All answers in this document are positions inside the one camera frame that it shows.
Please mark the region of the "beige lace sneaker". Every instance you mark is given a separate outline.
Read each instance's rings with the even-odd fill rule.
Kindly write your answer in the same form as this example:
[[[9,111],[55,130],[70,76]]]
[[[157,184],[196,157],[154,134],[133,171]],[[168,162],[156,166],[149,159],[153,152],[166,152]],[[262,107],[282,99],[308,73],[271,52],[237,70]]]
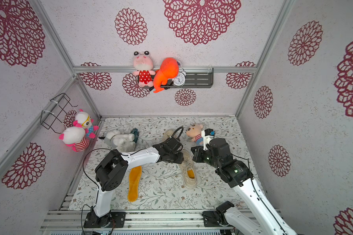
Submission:
[[[167,141],[170,138],[173,138],[175,135],[175,130],[174,129],[168,129],[164,135],[163,135],[163,141]]]
[[[193,189],[198,183],[194,162],[187,150],[182,150],[181,153],[183,154],[183,161],[179,166],[183,183],[186,188]]]

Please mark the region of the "yellow insole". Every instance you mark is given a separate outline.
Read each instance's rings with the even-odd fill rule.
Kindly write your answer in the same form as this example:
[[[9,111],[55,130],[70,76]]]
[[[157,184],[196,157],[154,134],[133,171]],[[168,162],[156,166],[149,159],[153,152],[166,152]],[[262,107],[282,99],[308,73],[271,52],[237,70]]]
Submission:
[[[142,175],[142,166],[137,166],[131,169],[128,176],[128,194],[127,199],[129,202],[135,202],[138,199],[138,188]]]
[[[190,170],[187,170],[187,175],[190,179],[195,179],[195,173],[194,173],[194,170],[190,169]]]

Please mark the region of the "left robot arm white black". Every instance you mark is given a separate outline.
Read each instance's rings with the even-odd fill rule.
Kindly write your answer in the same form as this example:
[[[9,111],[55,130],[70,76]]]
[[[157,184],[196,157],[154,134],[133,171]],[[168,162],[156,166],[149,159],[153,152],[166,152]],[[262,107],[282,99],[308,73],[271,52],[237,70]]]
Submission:
[[[98,182],[98,195],[93,208],[95,215],[101,218],[110,212],[114,190],[120,186],[127,170],[158,162],[181,164],[182,147],[180,140],[170,137],[160,144],[135,152],[110,151],[95,169]]]

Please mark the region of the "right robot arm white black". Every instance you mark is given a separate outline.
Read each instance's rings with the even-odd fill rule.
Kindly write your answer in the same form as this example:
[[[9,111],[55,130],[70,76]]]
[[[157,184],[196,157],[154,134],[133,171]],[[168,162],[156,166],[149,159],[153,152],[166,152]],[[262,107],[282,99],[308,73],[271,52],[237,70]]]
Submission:
[[[233,226],[243,235],[296,234],[268,201],[249,167],[233,157],[225,139],[213,139],[206,147],[196,146],[191,151],[193,161],[214,167],[216,174],[237,192],[256,218],[251,220],[226,201],[215,211],[204,211],[205,226]]]

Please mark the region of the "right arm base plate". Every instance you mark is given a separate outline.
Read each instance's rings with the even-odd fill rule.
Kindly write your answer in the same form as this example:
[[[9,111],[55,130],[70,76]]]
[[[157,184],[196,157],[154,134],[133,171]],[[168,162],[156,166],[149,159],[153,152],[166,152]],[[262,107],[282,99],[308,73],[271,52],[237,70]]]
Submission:
[[[225,213],[221,211],[203,211],[203,221],[205,227],[228,227]]]

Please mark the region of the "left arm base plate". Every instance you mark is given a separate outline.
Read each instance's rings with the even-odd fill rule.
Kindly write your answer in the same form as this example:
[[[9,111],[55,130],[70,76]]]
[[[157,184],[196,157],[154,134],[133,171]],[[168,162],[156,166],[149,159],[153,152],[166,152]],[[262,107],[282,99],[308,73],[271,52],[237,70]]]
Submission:
[[[84,220],[83,228],[123,228],[125,218],[125,212],[109,212],[98,217],[94,211],[91,211]]]

